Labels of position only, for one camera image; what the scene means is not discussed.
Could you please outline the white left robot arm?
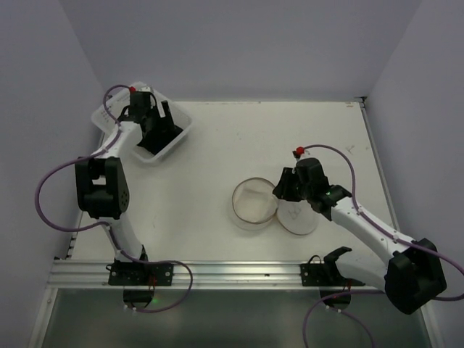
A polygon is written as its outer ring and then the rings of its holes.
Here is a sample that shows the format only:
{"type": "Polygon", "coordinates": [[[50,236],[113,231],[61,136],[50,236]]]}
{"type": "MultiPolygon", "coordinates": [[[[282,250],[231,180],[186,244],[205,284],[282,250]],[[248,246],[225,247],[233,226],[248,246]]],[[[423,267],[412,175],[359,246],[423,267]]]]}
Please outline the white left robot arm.
{"type": "Polygon", "coordinates": [[[131,89],[111,135],[75,164],[78,206],[107,231],[119,262],[150,264],[126,215],[130,192],[123,160],[137,147],[156,155],[175,137],[173,121],[161,116],[154,93],[131,89]]]}

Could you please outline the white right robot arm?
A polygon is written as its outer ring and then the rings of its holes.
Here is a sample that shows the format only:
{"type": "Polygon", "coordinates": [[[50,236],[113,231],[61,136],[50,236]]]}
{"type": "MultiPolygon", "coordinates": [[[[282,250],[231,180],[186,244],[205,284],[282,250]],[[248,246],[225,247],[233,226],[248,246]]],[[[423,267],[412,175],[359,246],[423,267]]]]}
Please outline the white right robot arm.
{"type": "Polygon", "coordinates": [[[349,231],[379,260],[349,259],[352,251],[341,246],[322,262],[300,266],[302,284],[307,277],[319,286],[340,286],[347,281],[384,291],[402,313],[411,314],[447,288],[436,246],[428,239],[416,241],[383,223],[357,204],[355,195],[343,186],[332,185],[318,159],[299,159],[285,167],[273,195],[286,202],[306,201],[312,210],[349,231]]]}

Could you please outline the black garment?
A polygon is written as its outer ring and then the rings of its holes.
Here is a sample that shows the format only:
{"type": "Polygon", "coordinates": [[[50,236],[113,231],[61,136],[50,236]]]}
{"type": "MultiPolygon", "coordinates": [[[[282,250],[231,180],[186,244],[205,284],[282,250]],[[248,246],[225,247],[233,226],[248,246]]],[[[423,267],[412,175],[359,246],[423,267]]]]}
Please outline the black garment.
{"type": "Polygon", "coordinates": [[[142,125],[141,130],[142,140],[137,144],[137,147],[147,150],[153,155],[160,153],[183,131],[177,125],[155,125],[154,127],[142,125]]]}

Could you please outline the round white mesh laundry bag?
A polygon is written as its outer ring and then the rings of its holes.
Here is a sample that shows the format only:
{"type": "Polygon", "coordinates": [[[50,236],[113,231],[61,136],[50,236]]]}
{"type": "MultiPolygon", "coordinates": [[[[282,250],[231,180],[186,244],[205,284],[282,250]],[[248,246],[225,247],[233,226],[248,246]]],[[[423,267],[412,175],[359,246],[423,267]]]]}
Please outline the round white mesh laundry bag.
{"type": "Polygon", "coordinates": [[[273,195],[275,185],[261,177],[240,182],[229,203],[233,223],[245,231],[260,231],[277,222],[286,232],[308,236],[316,230],[319,218],[304,202],[287,202],[273,195]]]}

